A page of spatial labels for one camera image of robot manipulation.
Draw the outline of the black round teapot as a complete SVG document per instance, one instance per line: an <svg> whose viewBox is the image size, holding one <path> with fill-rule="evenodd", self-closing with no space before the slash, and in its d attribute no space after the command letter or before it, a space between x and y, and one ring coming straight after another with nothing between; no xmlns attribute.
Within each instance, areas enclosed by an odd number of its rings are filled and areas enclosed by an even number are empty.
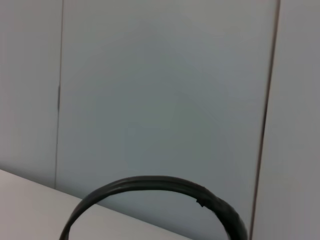
<svg viewBox="0 0 320 240"><path fill-rule="evenodd" d="M169 191L192 197L201 207L206 207L216 215L229 240L248 240L244 222L227 202L199 184L178 177L160 175L127 177L94 190L73 210L59 240L69 240L72 225L90 207L110 196L132 191Z"/></svg>

